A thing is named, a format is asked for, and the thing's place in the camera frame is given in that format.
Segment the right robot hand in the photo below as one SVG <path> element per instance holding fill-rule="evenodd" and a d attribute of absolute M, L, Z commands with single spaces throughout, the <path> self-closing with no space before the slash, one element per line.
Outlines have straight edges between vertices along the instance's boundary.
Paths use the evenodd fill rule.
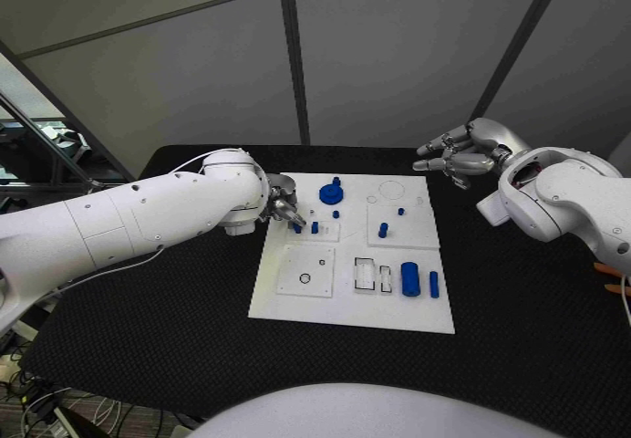
<path fill-rule="evenodd" d="M 456 127 L 417 149 L 417 172 L 443 172 L 463 190 L 470 176 L 502 173 L 533 148 L 496 120 L 477 118 Z"/>

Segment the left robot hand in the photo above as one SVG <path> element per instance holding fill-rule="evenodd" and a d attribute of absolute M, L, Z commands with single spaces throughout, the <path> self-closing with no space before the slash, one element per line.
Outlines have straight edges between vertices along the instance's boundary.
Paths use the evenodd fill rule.
<path fill-rule="evenodd" d="M 274 219 L 289 221 L 304 227 L 306 219 L 297 210 L 297 191 L 294 179 L 283 174 L 267 174 L 270 194 L 260 218 L 263 221 Z"/>

